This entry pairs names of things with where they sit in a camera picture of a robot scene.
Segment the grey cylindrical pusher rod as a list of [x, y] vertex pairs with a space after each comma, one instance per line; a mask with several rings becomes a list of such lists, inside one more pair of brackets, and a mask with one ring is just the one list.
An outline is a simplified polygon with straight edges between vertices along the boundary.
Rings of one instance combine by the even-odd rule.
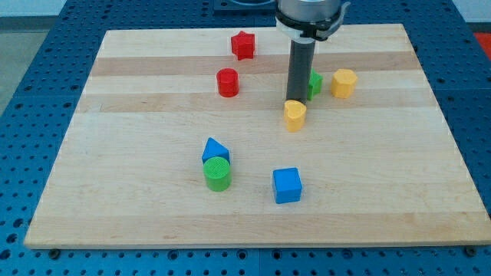
[[291, 41], [286, 99], [307, 101], [311, 66], [315, 52], [315, 42], [301, 44]]

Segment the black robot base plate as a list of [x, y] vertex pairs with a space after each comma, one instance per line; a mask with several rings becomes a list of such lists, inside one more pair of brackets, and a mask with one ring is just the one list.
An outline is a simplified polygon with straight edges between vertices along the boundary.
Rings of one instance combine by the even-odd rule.
[[212, 0], [214, 14], [230, 12], [274, 12], [275, 0]]

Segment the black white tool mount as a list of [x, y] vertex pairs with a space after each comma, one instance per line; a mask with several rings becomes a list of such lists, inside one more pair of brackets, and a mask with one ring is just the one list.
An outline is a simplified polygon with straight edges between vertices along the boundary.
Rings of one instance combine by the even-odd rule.
[[350, 2], [276, 2], [276, 27], [293, 41], [326, 41], [343, 24]]

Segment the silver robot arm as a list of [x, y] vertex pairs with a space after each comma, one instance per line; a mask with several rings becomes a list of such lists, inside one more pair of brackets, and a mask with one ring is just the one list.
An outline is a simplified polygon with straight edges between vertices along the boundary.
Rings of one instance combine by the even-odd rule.
[[342, 0], [278, 0], [276, 28], [290, 40], [286, 99], [305, 103], [316, 43], [327, 41], [343, 24], [351, 5]]

